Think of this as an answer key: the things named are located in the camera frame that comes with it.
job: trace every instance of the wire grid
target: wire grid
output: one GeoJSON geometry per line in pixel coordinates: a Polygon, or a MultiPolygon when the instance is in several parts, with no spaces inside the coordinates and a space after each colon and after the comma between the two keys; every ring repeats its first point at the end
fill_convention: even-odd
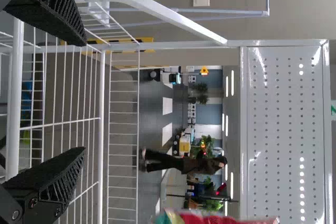
{"type": "Polygon", "coordinates": [[[52,40],[48,41],[46,34],[45,52],[34,52],[23,62],[23,77],[31,77],[23,78],[20,169],[38,165],[72,147],[85,146],[85,165],[77,190],[58,223],[96,223],[100,52],[87,46],[77,53],[75,46],[70,46],[71,51],[58,53],[59,39],[52,40]],[[48,52],[49,42],[55,43],[56,53],[48,52]]]}
{"type": "MultiPolygon", "coordinates": [[[[118,43],[119,40],[115,41],[113,34],[118,34],[118,37],[125,38],[126,41],[122,42],[132,42],[139,45],[136,41],[119,23],[109,15],[98,3],[92,3],[96,7],[100,8],[104,13],[104,16],[108,18],[106,24],[101,22],[99,16],[96,13],[83,13],[82,17],[89,14],[94,20],[83,19],[86,26],[86,32],[88,37],[98,39],[100,42],[105,44],[118,43]],[[90,24],[96,23],[102,30],[97,30],[98,27],[91,30],[90,24]],[[106,28],[112,29],[118,26],[121,30],[120,32],[108,31],[106,28]],[[107,42],[104,35],[112,36],[107,42]]],[[[6,39],[0,40],[0,47],[12,48],[13,36],[0,32],[4,35],[6,39]]],[[[86,47],[78,48],[75,46],[68,46],[66,43],[64,46],[59,46],[62,41],[58,38],[48,35],[45,33],[45,45],[44,47],[36,45],[36,29],[34,28],[34,39],[33,43],[24,41],[24,44],[33,46],[34,52],[24,52],[24,62],[23,62],[23,81],[22,81],[22,99],[21,99],[21,118],[20,118],[20,147],[19,147],[19,170],[27,169],[35,165],[40,164],[68,149],[76,146],[85,146],[87,148],[85,165],[82,170],[81,178],[78,181],[77,190],[73,196],[67,212],[62,215],[58,223],[69,223],[69,222],[79,222],[79,223],[93,223],[97,220],[97,215],[99,214],[98,198],[99,192],[97,191],[98,186],[98,122],[100,118],[98,117],[99,111],[97,110],[99,106],[99,67],[97,68],[97,62],[100,58],[102,52],[97,50],[92,45],[86,45],[86,47]]],[[[112,52],[108,51],[110,54],[110,62],[106,62],[109,66],[109,91],[107,103],[109,111],[111,113],[108,116],[108,132],[111,134],[106,134],[109,137],[106,140],[107,152],[106,154],[110,157],[110,145],[112,141],[110,140],[113,136],[127,136],[132,138],[133,141],[131,146],[133,148],[132,154],[117,155],[113,153],[111,157],[128,158],[127,162],[134,162],[133,165],[121,165],[119,160],[108,159],[108,162],[103,164],[107,166],[106,176],[107,176],[107,186],[103,189],[105,190],[105,196],[107,197],[107,213],[103,218],[107,219],[107,223],[116,223],[121,221],[134,221],[138,223],[138,150],[139,150],[139,73],[140,73],[140,52],[136,52],[136,56],[133,59],[112,59],[112,52]],[[123,62],[131,66],[136,66],[136,69],[128,70],[127,73],[121,72],[114,68],[112,65],[115,62],[123,62]],[[121,74],[120,77],[114,76],[114,74],[121,74]],[[125,84],[132,84],[134,90],[118,90],[120,87],[125,87],[125,84]],[[112,104],[127,103],[132,105],[134,111],[112,111],[114,107],[112,104]],[[125,117],[130,116],[135,119],[134,122],[118,123],[118,120],[127,120],[125,117]],[[132,126],[135,131],[132,134],[119,134],[112,127],[122,126],[124,128],[132,126]],[[115,179],[118,178],[115,175],[113,168],[125,168],[131,167],[132,173],[132,188],[131,187],[118,187],[109,186],[110,183],[115,183],[115,179]],[[114,191],[117,190],[130,190],[133,193],[132,197],[122,197],[119,195],[113,195],[114,191]],[[109,200],[115,199],[117,201],[122,200],[132,200],[133,208],[127,207],[129,211],[134,214],[133,219],[118,218],[117,212],[111,213],[114,210],[123,210],[118,208],[111,203],[109,200]]]]}
{"type": "MultiPolygon", "coordinates": [[[[89,41],[107,45],[139,42],[99,3],[79,7],[89,41]]],[[[109,54],[107,223],[138,223],[140,51],[127,56],[109,54]],[[120,65],[134,67],[126,72],[120,65]]]]}
{"type": "Polygon", "coordinates": [[[99,3],[85,3],[85,6],[79,7],[79,13],[88,38],[98,39],[107,45],[117,44],[120,39],[130,38],[131,41],[139,44],[99,3]]]}
{"type": "Polygon", "coordinates": [[[127,59],[114,56],[110,54],[108,223],[138,223],[140,52],[127,59]],[[137,68],[120,71],[114,65],[121,62],[137,68]]]}

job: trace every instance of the white wall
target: white wall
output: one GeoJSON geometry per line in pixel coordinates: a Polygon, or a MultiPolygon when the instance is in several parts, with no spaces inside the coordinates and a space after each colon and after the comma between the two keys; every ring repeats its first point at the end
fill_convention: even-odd
{"type": "MultiPolygon", "coordinates": [[[[155,1],[168,7],[192,7],[192,0],[155,1]]],[[[229,39],[336,39],[335,2],[336,0],[270,0],[269,18],[228,19],[201,24],[229,39]]],[[[210,8],[263,10],[265,0],[210,0],[210,5],[210,8]]],[[[155,20],[139,13],[113,13],[113,16],[121,23],[155,20]]],[[[171,25],[139,27],[129,31],[136,36],[154,36],[159,41],[195,39],[171,25]]]]}
{"type": "Polygon", "coordinates": [[[210,135],[212,138],[222,139],[222,125],[195,124],[195,137],[201,138],[202,135],[210,135]]]}

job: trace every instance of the woman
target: woman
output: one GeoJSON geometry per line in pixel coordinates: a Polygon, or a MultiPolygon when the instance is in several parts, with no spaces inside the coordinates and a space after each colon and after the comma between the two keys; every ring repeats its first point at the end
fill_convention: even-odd
{"type": "Polygon", "coordinates": [[[141,155],[145,161],[159,161],[159,163],[151,163],[146,165],[145,170],[149,173],[156,170],[176,168],[180,170],[182,174],[198,173],[212,175],[227,164],[227,160],[223,156],[203,158],[203,155],[199,154],[197,155],[196,159],[189,157],[177,158],[150,149],[143,149],[141,151],[141,155]]]}

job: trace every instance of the blue wall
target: blue wall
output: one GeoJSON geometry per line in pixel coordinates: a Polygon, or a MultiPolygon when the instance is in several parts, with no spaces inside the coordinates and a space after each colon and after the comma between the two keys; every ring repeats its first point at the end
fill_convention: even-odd
{"type": "Polygon", "coordinates": [[[222,124],[222,104],[196,104],[197,124],[222,124]]]}
{"type": "Polygon", "coordinates": [[[221,89],[223,88],[223,71],[210,69],[207,76],[196,76],[196,84],[205,82],[208,84],[209,89],[221,89]]]}

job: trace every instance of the white pegboard panel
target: white pegboard panel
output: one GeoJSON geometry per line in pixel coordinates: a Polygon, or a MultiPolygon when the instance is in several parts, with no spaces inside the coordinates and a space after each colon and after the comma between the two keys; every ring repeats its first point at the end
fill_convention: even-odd
{"type": "Polygon", "coordinates": [[[321,47],[248,48],[247,215],[324,223],[321,47]]]}

